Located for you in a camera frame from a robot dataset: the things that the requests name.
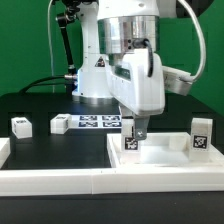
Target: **white robot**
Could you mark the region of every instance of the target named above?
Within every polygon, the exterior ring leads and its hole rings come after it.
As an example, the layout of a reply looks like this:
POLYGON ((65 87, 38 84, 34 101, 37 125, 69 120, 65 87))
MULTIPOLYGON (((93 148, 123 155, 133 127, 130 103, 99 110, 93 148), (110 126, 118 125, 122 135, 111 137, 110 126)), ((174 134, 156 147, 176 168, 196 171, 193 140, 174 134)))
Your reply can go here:
POLYGON ((68 21, 76 16, 81 20, 84 36, 84 64, 73 95, 86 102, 114 97, 120 103, 122 134, 146 139, 150 116, 164 110, 165 89, 187 95, 204 70, 205 41, 194 11, 185 0, 62 2, 68 21), (192 18, 199 37, 201 60, 195 76, 162 66, 154 53, 158 20, 176 17, 177 3, 192 18))

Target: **metal cylinder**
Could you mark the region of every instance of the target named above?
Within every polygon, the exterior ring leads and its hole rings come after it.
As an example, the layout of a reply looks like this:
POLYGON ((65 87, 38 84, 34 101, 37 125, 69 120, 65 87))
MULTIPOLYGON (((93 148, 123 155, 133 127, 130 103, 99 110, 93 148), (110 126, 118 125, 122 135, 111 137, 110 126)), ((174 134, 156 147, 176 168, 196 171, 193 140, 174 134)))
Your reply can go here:
POLYGON ((133 41, 150 40, 153 51, 157 49, 157 16, 126 16, 98 21, 100 53, 123 54, 134 49, 133 41))

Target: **black table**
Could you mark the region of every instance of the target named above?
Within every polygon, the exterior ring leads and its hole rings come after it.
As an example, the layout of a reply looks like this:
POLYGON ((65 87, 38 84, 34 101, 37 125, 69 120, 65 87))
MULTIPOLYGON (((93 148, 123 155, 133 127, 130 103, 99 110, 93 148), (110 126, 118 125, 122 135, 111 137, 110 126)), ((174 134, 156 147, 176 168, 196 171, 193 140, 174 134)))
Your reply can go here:
MULTIPOLYGON (((12 152, 3 170, 110 167, 106 134, 119 129, 69 130, 50 134, 59 113, 118 114, 117 105, 91 106, 64 94, 7 94, 0 98, 0 137, 10 136, 12 152), (16 139, 11 118, 33 124, 32 139, 16 139)), ((212 144, 224 153, 224 118, 191 96, 166 95, 162 115, 152 116, 149 132, 190 133, 193 117, 212 118, 212 144)), ((224 192, 1 197, 0 223, 224 223, 224 192)))

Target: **white cube with marker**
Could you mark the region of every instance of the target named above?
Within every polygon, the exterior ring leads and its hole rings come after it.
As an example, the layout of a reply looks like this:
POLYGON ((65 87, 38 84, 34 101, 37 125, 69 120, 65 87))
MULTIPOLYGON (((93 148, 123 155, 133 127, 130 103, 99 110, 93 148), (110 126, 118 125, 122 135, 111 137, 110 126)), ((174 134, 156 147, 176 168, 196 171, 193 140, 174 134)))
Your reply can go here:
POLYGON ((32 124, 25 117, 11 119, 12 132, 18 139, 32 137, 32 124))
POLYGON ((51 133, 64 134, 69 129, 71 120, 70 114, 58 114, 51 120, 51 133))
POLYGON ((212 136, 212 119, 193 118, 189 158, 192 161, 209 161, 212 136))

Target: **green backdrop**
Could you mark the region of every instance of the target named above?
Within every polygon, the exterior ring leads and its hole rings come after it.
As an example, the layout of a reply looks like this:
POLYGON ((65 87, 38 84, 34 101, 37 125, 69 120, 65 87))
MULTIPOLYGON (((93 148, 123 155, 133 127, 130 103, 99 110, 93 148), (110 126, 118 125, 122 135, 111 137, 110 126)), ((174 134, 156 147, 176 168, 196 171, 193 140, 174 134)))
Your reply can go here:
MULTIPOLYGON (((0 1, 0 95, 17 92, 37 79, 51 75, 47 36, 49 0, 0 1)), ((191 95, 224 115, 224 1, 215 0, 199 18, 207 45, 207 65, 191 95)), ((62 4, 52 8, 52 40, 55 74, 67 72, 63 43, 55 15, 62 4)), ((68 27, 75 65, 82 65, 80 24, 68 27)), ((199 64, 198 39, 190 19, 160 20, 160 50, 166 66, 194 74, 199 64)), ((41 87, 32 91, 52 91, 41 87)))

